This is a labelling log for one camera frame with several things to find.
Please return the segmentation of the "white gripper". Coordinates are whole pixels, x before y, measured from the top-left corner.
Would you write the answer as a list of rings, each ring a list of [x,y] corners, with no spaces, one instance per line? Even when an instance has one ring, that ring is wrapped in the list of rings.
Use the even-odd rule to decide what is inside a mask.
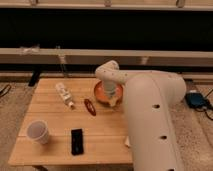
[[[104,81],[103,82],[103,88],[106,96],[109,99],[109,105],[110,107],[115,107],[118,101],[118,97],[114,96],[116,94],[116,87],[117,85],[112,81]]]

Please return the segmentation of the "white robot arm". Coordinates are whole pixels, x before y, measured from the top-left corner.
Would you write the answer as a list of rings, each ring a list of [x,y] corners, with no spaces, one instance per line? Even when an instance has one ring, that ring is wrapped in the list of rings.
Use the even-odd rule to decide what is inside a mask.
[[[184,171],[169,107],[184,98],[182,76],[156,70],[121,70],[111,60],[95,71],[107,95],[122,84],[134,171]]]

